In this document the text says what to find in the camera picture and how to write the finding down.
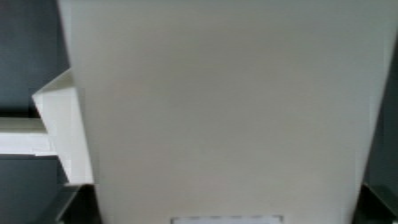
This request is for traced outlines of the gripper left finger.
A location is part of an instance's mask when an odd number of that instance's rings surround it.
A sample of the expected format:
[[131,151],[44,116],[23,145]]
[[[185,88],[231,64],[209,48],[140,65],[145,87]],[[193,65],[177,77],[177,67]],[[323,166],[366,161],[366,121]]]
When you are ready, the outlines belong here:
[[90,184],[62,187],[34,224],[101,224],[96,190]]

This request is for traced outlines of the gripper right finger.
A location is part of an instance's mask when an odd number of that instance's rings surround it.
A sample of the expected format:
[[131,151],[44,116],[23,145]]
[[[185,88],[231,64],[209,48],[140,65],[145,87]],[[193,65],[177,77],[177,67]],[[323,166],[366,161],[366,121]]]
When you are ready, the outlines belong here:
[[382,185],[360,186],[353,224],[398,224],[398,195]]

